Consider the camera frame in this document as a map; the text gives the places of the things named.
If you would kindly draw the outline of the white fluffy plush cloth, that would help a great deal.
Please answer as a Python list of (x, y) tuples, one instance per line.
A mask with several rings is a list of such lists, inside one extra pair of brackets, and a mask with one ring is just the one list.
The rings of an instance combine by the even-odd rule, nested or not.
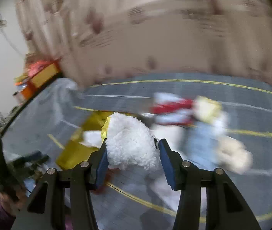
[(160, 166), (159, 151), (150, 129), (133, 116), (113, 113), (102, 127), (108, 168), (125, 170), (139, 166), (155, 171)]

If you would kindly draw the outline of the cream fuzzy soft toy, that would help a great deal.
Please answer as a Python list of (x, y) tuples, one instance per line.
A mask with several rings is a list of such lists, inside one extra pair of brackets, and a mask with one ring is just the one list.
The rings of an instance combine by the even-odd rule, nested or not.
[(244, 144), (230, 136), (218, 139), (216, 150), (218, 164), (226, 170), (243, 174), (252, 166), (252, 153), (247, 151)]

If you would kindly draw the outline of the pale yellow soft pouch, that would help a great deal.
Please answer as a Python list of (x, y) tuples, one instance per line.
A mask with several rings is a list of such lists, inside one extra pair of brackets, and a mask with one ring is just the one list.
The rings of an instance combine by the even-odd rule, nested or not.
[(193, 101), (193, 115), (201, 122), (211, 124), (221, 111), (221, 103), (207, 97), (198, 96)]

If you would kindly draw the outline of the gold metal tray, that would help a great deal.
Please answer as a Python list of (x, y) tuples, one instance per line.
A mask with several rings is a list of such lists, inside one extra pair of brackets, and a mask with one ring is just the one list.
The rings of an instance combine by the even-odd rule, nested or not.
[(63, 170), (68, 170), (87, 161), (90, 155), (98, 151), (102, 145), (102, 127), (111, 111), (95, 111), (77, 129), (65, 145), (64, 150), (56, 159), (56, 164)]

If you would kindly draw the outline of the grey plaid bed sheet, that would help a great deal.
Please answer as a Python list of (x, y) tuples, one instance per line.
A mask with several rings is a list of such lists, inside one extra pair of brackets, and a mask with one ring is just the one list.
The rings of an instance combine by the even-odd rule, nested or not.
[(81, 91), (59, 78), (3, 130), (49, 157), (13, 229), (272, 229), (272, 86), (149, 74)]

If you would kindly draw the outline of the translucent plastic cover sheet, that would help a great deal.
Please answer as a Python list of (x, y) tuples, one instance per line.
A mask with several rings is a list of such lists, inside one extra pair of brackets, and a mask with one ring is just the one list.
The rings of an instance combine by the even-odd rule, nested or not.
[(56, 101), (68, 102), (79, 93), (77, 83), (69, 78), (58, 78), (52, 83), (52, 94)]

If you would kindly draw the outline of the red white printed cloth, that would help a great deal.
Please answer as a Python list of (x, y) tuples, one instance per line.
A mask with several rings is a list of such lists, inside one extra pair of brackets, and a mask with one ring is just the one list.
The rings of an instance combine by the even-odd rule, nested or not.
[(160, 125), (190, 125), (194, 121), (193, 99), (165, 92), (154, 93), (150, 112)]

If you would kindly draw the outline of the red yellow cardboard box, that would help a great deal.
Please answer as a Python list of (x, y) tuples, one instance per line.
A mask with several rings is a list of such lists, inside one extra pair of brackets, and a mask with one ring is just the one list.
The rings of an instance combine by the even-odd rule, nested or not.
[(14, 82), (18, 93), (27, 101), (58, 74), (61, 74), (61, 69), (57, 60), (38, 60), (28, 64), (24, 73), (14, 78)]

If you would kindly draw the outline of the beige leaf pattern curtain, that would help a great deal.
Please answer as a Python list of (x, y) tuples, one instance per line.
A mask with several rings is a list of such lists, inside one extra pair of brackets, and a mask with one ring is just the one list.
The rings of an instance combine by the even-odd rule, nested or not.
[(15, 0), (38, 57), (81, 86), (201, 72), (272, 85), (272, 0)]

